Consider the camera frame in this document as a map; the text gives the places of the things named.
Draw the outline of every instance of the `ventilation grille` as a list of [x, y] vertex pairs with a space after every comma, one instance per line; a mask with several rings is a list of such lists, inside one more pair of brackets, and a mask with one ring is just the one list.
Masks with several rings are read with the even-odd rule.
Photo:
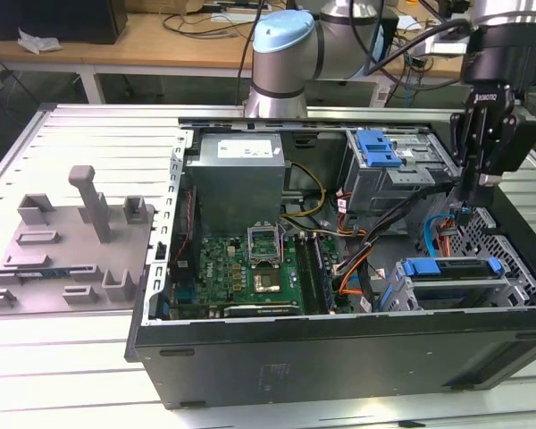
[[487, 224], [480, 212], [474, 211], [471, 222], [466, 227], [458, 227], [458, 235], [451, 238], [451, 254], [453, 257], [496, 257], [507, 265], [507, 277], [523, 283], [529, 295], [536, 295], [536, 281], [523, 265], [520, 257], [514, 252], [501, 235], [484, 233]]

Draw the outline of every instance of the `light blue robot joint cap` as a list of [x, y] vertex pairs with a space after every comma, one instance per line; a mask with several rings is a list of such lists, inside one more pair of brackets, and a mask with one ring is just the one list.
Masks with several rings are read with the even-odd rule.
[[299, 43], [314, 29], [314, 17], [305, 11], [279, 11], [262, 18], [254, 32], [254, 50], [278, 52]]

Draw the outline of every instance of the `green circuit board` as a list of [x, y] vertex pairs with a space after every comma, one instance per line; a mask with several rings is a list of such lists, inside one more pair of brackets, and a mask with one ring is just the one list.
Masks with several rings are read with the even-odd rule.
[[[325, 264], [338, 260], [335, 240], [321, 239]], [[208, 307], [248, 305], [298, 306], [302, 314], [302, 290], [297, 275], [294, 239], [282, 239], [283, 258], [277, 267], [253, 266], [248, 259], [247, 237], [203, 239], [193, 304]], [[256, 254], [274, 251], [273, 238], [255, 238]]]

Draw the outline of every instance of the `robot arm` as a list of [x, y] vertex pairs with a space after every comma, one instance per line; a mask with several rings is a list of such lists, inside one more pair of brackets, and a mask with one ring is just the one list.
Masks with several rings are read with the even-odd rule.
[[472, 22], [461, 70], [472, 90], [451, 135], [459, 200], [488, 206], [503, 173], [515, 172], [536, 142], [536, 118], [516, 105], [536, 83], [536, 1], [477, 0]]
[[[317, 24], [306, 13], [284, 11], [255, 29], [253, 81], [245, 115], [306, 116], [304, 85], [310, 79], [349, 79], [362, 70], [364, 46], [374, 40], [385, 1], [330, 0]], [[517, 107], [536, 83], [536, 0], [476, 0], [461, 81], [472, 87], [465, 112], [451, 118], [454, 156], [462, 172], [457, 220], [470, 206], [488, 206], [505, 172], [515, 172], [536, 143], [536, 118]], [[451, 28], [453, 22], [444, 24]], [[429, 34], [462, 37], [443, 27]], [[411, 46], [381, 60], [386, 65]]]

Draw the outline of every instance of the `floor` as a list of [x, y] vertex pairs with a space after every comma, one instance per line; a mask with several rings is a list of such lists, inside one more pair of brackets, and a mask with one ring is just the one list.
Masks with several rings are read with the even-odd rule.
[[[16, 140], [37, 105], [12, 76], [3, 72], [4, 88], [0, 90], [0, 160]], [[26, 71], [20, 76], [24, 86], [40, 101], [50, 103], [87, 103], [78, 77], [70, 73]], [[239, 99], [246, 98], [249, 80], [243, 80]], [[183, 104], [232, 105], [236, 80], [228, 78], [165, 77], [165, 94], [159, 97], [159, 80], [155, 76], [104, 75], [102, 86], [107, 103], [111, 104]], [[308, 82], [306, 99], [309, 105], [365, 106], [369, 104], [373, 85], [358, 82]], [[390, 107], [463, 107], [467, 96], [464, 87], [450, 87], [422, 92], [413, 97], [399, 89]]]

